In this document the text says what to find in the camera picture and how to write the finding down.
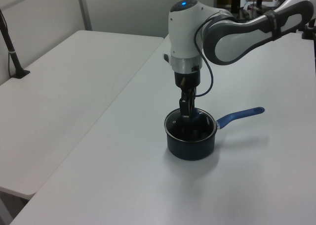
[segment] table surface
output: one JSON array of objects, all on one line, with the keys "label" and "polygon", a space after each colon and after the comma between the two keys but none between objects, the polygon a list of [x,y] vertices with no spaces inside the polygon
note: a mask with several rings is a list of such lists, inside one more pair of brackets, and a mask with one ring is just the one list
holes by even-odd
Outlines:
[{"label": "table surface", "polygon": [[[180,98],[169,51],[166,38],[12,225],[315,224],[313,42],[289,34],[213,65],[214,87],[196,107],[215,119],[266,111],[219,130],[199,161],[167,149],[163,122]],[[201,71],[198,93],[210,82]]]},{"label": "table surface", "polygon": [[30,199],[163,38],[79,31],[0,86],[0,191]]}]

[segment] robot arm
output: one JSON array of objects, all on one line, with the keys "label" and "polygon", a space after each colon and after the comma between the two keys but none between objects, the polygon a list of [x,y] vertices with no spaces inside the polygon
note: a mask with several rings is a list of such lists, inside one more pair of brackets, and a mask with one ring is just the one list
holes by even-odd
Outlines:
[{"label": "robot arm", "polygon": [[251,50],[303,27],[316,17],[316,0],[286,0],[275,11],[269,11],[247,23],[236,23],[231,13],[212,8],[196,0],[175,4],[169,13],[170,56],[164,56],[181,88],[181,115],[190,118],[196,87],[200,84],[202,58],[218,65],[232,64]]},{"label": "robot arm", "polygon": [[220,21],[209,25],[203,32],[205,56],[218,65],[234,63],[258,46],[304,27],[316,17],[314,6],[316,0],[286,0],[275,11],[247,23]]}]

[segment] saucepan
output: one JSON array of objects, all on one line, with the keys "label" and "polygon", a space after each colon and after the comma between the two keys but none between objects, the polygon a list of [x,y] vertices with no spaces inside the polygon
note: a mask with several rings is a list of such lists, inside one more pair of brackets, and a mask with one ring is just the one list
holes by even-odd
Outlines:
[{"label": "saucepan", "polygon": [[263,107],[256,107],[228,114],[216,121],[206,111],[195,108],[188,121],[181,116],[180,109],[176,109],[164,121],[168,148],[173,155],[184,160],[205,158],[214,150],[217,130],[233,120],[262,114],[264,111]]}]

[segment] floor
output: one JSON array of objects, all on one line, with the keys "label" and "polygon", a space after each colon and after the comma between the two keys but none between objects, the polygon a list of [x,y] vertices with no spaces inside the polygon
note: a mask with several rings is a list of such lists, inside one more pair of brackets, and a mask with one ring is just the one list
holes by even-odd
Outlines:
[{"label": "floor", "polygon": [[28,200],[0,192],[0,225],[9,225],[28,203]]}]

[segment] white wall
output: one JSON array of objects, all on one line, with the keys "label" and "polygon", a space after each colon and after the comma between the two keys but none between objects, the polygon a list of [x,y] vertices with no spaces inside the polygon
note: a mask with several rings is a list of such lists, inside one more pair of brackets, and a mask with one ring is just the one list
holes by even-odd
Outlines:
[{"label": "white wall", "polygon": [[[86,0],[92,30],[165,37],[168,14],[181,0]],[[198,0],[213,6],[214,0]]]},{"label": "white wall", "polygon": [[[2,12],[23,68],[74,32],[84,30],[78,0],[24,0]],[[7,53],[0,35],[0,85],[9,79]]]}]

